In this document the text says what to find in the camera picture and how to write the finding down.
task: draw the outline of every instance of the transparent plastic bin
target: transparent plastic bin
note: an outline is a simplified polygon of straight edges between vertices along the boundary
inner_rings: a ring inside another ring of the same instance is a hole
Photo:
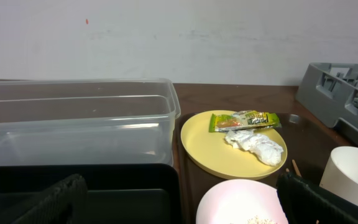
[[[170,80],[0,82],[0,166],[173,164]]]

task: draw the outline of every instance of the white wall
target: white wall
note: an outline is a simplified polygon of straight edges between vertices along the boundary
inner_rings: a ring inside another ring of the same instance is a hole
[[[0,0],[0,78],[297,85],[310,62],[358,63],[358,0]]]

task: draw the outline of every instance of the yellow plate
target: yellow plate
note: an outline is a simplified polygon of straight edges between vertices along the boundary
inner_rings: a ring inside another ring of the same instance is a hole
[[[248,151],[234,149],[226,144],[225,133],[209,133],[212,114],[233,114],[234,111],[207,111],[191,117],[181,129],[181,141],[191,159],[210,174],[225,179],[262,179],[277,171],[287,159],[287,146],[281,135],[274,129],[257,133],[267,135],[283,147],[282,159],[277,166],[260,162],[256,155]]]

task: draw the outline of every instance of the food packet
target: food packet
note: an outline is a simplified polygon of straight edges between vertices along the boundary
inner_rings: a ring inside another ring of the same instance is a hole
[[[254,110],[240,111],[232,115],[212,114],[209,123],[209,131],[211,133],[277,127],[281,127],[281,124],[275,113],[258,112]]]

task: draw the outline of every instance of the wooden table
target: wooden table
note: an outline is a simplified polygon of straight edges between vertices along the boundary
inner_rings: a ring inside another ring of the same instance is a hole
[[[292,113],[308,118],[326,134],[340,143],[348,142],[332,129],[327,128],[305,107],[296,101],[297,86],[174,84],[179,98],[181,114],[209,110],[257,110],[273,113]],[[173,135],[174,168],[180,174],[177,138]]]

